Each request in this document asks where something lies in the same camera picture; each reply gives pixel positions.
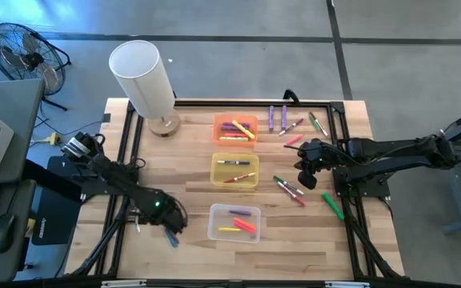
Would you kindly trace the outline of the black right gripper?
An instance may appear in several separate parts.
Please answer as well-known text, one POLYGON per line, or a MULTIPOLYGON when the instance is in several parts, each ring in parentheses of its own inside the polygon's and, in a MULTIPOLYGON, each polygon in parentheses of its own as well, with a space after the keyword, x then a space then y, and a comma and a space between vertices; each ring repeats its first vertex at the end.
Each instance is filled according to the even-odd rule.
POLYGON ((298 151, 299 160, 294 164, 294 168, 299 170, 298 181, 309 190, 316 187, 316 173, 337 166, 335 147, 317 138, 304 142, 299 148, 288 145, 283 147, 298 151))

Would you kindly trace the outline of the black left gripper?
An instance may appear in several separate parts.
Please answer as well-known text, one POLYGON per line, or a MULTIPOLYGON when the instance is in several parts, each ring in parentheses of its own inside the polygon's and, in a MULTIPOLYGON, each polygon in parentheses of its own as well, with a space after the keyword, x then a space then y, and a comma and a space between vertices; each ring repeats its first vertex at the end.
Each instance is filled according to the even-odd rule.
POLYGON ((151 225, 164 226, 174 234, 187 227, 186 211, 180 202, 166 193, 154 192, 145 196, 144 218, 151 225))

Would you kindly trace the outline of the brown dry-erase marker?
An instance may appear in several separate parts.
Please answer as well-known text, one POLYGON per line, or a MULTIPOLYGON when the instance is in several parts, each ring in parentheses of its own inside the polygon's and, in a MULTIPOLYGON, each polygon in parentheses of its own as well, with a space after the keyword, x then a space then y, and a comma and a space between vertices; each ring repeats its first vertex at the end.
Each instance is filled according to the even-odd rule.
POLYGON ((291 125, 287 126, 285 129, 279 132, 279 136, 282 136, 288 131, 293 130, 296 126, 299 126, 303 122, 303 120, 304 120, 303 118, 300 118, 296 122, 293 122, 291 125))

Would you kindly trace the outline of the red dry-erase marker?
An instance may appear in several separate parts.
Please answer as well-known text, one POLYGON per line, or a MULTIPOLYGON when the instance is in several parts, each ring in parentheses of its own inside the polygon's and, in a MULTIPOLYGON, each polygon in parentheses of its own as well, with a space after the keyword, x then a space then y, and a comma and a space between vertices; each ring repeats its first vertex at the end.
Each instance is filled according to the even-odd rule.
POLYGON ((277 182, 277 184, 285 191, 287 192, 291 198, 296 201, 300 206, 305 206, 305 202, 299 197, 297 196, 293 191, 291 191, 289 188, 287 188, 284 184, 282 184, 281 182, 277 182))
POLYGON ((223 183, 237 182, 237 181, 240 181, 240 180, 242 180, 244 178, 249 178, 249 177, 252 177, 252 176, 255 176, 255 172, 252 172, 252 173, 249 173, 249 174, 243 174, 243 175, 239 175, 239 176, 234 177, 234 178, 227 179, 223 183))

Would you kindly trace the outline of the thick green highlighter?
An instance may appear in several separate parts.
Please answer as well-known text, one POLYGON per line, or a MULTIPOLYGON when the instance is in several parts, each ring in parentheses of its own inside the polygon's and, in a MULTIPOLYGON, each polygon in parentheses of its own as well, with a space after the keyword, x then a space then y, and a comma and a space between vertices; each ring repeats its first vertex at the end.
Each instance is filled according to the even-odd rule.
POLYGON ((333 198, 328 193, 323 193, 322 197, 325 200, 325 202, 327 203, 327 205, 334 211, 336 216, 340 220, 344 220, 345 216, 344 216, 343 212, 339 209, 339 207, 337 206, 337 204, 335 203, 333 198))

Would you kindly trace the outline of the clear plastic bin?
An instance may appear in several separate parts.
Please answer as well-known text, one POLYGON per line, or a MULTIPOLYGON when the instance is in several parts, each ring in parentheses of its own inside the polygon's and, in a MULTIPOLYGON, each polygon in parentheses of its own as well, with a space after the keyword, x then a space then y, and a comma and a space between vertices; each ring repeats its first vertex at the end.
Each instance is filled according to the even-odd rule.
POLYGON ((213 204, 210 207, 210 216, 207 227, 207 237, 215 241, 258 243, 261 235, 261 210, 253 206, 234 206, 227 204, 213 204), (229 210, 247 210, 251 216, 230 214, 229 210), (241 218, 256 227, 256 233, 251 234, 244 230, 239 232, 221 232, 219 227, 235 227, 234 218, 241 218))

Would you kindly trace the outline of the yellow plastic bin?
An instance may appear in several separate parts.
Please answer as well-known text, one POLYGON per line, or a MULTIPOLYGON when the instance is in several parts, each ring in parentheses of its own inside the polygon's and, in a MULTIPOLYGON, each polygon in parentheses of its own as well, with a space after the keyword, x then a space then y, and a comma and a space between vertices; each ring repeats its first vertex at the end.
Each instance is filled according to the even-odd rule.
POLYGON ((252 189, 259 183, 259 157, 255 154, 230 154, 215 153, 211 159, 210 181, 215 186, 230 187, 239 189, 252 189), (224 165, 218 164, 218 160, 244 161, 251 164, 246 165, 224 165), (237 182, 223 183, 225 180, 243 174, 255 172, 255 176, 244 178, 237 182))

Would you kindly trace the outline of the orange plastic bin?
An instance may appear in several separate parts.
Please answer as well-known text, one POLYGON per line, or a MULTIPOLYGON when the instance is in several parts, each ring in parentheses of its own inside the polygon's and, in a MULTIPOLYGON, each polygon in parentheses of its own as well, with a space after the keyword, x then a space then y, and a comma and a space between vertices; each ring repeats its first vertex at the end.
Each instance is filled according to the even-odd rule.
POLYGON ((235 147, 254 147, 259 137, 258 119, 254 115, 246 114, 221 114, 214 117, 213 125, 213 139, 219 146, 235 146, 235 147), (235 142, 235 141, 220 141, 220 137, 224 137, 225 133, 243 133, 242 131, 226 131, 221 130, 220 126, 224 122, 246 122, 250 124, 250 132, 255 135, 255 139, 250 139, 248 142, 235 142))

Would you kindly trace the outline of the black box with logo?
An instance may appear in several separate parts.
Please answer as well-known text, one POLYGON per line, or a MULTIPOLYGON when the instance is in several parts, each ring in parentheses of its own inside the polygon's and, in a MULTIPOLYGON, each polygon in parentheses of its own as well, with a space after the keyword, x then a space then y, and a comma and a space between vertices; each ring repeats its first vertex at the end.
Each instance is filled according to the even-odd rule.
POLYGON ((35 217, 32 243, 36 246, 67 244, 79 210, 78 202, 43 188, 35 217))

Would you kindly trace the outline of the black flat panel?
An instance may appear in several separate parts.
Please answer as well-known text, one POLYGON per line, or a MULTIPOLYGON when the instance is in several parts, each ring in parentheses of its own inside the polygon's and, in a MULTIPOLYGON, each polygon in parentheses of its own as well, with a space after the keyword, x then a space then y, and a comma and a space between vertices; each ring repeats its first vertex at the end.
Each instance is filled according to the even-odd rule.
POLYGON ((83 166, 64 156, 51 157, 47 163, 47 169, 72 181, 83 181, 90 178, 89 174, 83 173, 83 166))

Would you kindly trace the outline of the white cylinder lamp wooden base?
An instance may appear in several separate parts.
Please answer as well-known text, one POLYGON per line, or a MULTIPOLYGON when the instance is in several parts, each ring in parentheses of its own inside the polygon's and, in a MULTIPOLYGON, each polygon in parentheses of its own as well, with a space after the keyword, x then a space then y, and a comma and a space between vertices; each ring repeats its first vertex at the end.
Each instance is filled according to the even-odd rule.
POLYGON ((153 43, 124 42, 110 54, 109 67, 151 133, 169 137, 177 132, 180 117, 174 109, 174 90, 153 43))

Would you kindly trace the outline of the dark grey desk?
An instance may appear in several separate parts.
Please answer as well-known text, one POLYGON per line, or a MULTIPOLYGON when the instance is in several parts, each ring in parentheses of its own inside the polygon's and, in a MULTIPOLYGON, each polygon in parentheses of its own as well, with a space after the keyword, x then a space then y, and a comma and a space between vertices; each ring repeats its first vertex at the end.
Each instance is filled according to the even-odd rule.
POLYGON ((26 257, 25 233, 36 183, 32 180, 18 184, 0 185, 0 216, 12 214, 14 225, 8 250, 0 253, 0 282, 12 281, 26 257))

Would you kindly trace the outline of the black computer mouse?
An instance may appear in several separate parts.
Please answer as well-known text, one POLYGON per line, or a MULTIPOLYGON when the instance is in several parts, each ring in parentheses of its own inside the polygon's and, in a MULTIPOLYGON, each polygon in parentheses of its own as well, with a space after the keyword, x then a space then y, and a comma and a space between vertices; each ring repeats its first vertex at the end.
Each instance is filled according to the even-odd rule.
POLYGON ((11 213, 0 215, 0 254, 11 247, 14 239, 16 216, 11 213))

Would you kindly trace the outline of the black floor fan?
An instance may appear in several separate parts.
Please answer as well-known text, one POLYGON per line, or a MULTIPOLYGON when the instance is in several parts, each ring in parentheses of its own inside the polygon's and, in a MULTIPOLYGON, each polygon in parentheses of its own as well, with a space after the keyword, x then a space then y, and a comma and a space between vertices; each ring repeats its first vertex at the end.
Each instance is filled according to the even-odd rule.
POLYGON ((63 111, 67 108, 48 97, 63 88, 70 64, 70 56, 37 31, 17 23, 0 23, 0 71, 10 80, 41 80, 42 100, 63 111))

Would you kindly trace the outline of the black aluminium rig frame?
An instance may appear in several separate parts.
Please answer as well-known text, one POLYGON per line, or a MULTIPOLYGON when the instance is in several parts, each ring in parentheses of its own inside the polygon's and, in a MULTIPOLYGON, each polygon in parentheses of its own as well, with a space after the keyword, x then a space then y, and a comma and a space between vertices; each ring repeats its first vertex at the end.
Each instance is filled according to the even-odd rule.
POLYGON ((362 101, 312 101, 300 106, 266 99, 181 99, 177 111, 179 130, 162 138, 153 135, 137 114, 129 114, 125 98, 111 98, 105 111, 110 120, 102 125, 104 150, 117 158, 122 132, 129 130, 124 144, 126 156, 136 155, 144 186, 165 190, 186 208, 188 225, 174 248, 159 226, 128 224, 109 242, 102 269, 118 278, 273 281, 350 280, 353 277, 344 223, 326 204, 322 194, 334 193, 330 171, 318 174, 317 186, 303 195, 300 206, 274 181, 279 176, 297 183, 297 155, 284 148, 286 138, 268 130, 268 109, 287 106, 290 121, 303 118, 296 129, 304 140, 315 138, 308 122, 312 112, 322 126, 339 123, 339 111, 347 117, 352 135, 370 137, 367 108, 362 101), (224 152, 213 138, 214 117, 221 114, 254 115, 259 137, 250 152, 259 157, 259 183, 252 189, 215 186, 210 181, 212 155, 224 152), (261 210, 258 243, 215 241, 207 237, 213 204, 253 206, 261 210))

